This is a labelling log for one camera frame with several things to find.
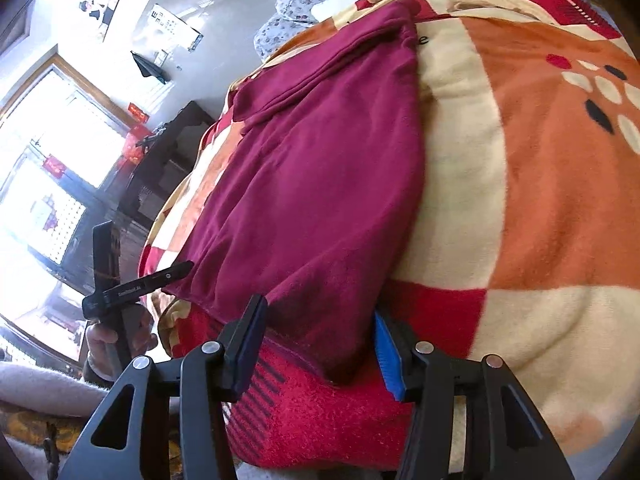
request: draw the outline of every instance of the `metal screw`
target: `metal screw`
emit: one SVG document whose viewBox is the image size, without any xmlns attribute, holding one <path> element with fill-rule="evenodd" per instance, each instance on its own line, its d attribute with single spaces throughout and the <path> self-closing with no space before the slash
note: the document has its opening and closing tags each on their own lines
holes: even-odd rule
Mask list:
<svg viewBox="0 0 640 480">
<path fill-rule="evenodd" d="M 204 343 L 204 345 L 202 345 L 202 351 L 205 354 L 215 354 L 220 350 L 220 348 L 220 343 L 217 341 L 207 341 L 206 343 Z"/>
<path fill-rule="evenodd" d="M 491 368 L 500 368 L 504 364 L 504 361 L 499 355 L 491 354 L 486 357 L 486 363 Z"/>
<path fill-rule="evenodd" d="M 149 359 L 145 355 L 141 355 L 141 356 L 136 357 L 135 359 L 133 359 L 133 367 L 136 370 L 142 370 L 142 369 L 148 367 L 150 362 L 151 362 L 151 359 Z"/>
<path fill-rule="evenodd" d="M 415 351 L 417 351 L 418 354 L 430 354 L 434 350 L 435 348 L 433 344 L 429 343 L 428 341 L 418 341 L 415 344 Z"/>
</svg>

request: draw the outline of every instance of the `folded purple garment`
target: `folded purple garment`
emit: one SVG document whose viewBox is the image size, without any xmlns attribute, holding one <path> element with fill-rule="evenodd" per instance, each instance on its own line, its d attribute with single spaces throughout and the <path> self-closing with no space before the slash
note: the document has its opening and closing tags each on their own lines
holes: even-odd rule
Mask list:
<svg viewBox="0 0 640 480">
<path fill-rule="evenodd" d="M 424 186 L 416 44 L 389 4 L 246 82 L 244 138 L 178 256 L 191 274 L 167 291 L 222 323 L 265 294 L 268 340 L 349 380 Z"/>
</svg>

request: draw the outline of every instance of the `black oval spot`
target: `black oval spot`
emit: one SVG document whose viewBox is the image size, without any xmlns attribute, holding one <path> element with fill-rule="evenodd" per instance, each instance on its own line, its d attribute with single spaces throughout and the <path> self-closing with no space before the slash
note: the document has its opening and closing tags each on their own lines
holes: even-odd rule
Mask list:
<svg viewBox="0 0 640 480">
<path fill-rule="evenodd" d="M 589 117 L 596 121 L 600 126 L 602 126 L 605 130 L 607 130 L 611 135 L 613 135 L 613 126 L 606 113 L 602 111 L 602 109 L 594 103 L 591 99 L 587 99 L 584 103 L 584 106 L 587 108 L 587 113 Z"/>
<path fill-rule="evenodd" d="M 616 76 L 618 79 L 622 79 L 622 81 L 626 81 L 626 79 L 627 79 L 626 78 L 626 74 L 624 72 L 622 72 L 622 70 L 620 70 L 619 68 L 616 68 L 614 66 L 605 65 L 604 66 L 604 70 L 606 70 L 610 74 Z"/>
</svg>

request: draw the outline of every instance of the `wall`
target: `wall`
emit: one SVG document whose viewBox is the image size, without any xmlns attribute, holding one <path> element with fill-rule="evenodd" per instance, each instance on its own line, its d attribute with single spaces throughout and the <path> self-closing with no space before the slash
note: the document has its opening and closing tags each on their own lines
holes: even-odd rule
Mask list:
<svg viewBox="0 0 640 480">
<path fill-rule="evenodd" d="M 36 0 L 30 36 L 0 57 L 0 104 L 56 47 L 60 56 L 122 108 L 156 91 L 159 83 L 142 78 L 130 54 L 132 33 L 149 0 L 120 0 L 103 43 L 82 33 L 81 22 L 87 17 L 78 10 L 79 2 Z"/>
</svg>

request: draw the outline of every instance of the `checkered blanket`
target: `checkered blanket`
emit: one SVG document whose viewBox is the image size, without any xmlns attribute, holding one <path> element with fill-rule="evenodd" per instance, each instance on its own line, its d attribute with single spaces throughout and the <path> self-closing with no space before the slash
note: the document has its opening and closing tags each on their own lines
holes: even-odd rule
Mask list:
<svg viewBox="0 0 640 480">
<path fill-rule="evenodd" d="M 248 77 L 391 2 L 411 10 L 419 37 L 427 162 L 382 299 L 452 355 L 503 356 L 564 452 L 587 449 L 638 408 L 638 63 L 580 0 L 361 0 Z M 241 138 L 240 83 L 154 224 L 141 273 L 172 263 L 225 177 Z M 196 304 L 160 291 L 148 304 L 174 356 L 216 330 Z M 386 393 L 373 356 L 335 388 L 265 346 L 226 418 L 234 452 L 255 465 L 390 469 L 409 411 Z M 460 468 L 463 429 L 454 433 Z"/>
</svg>

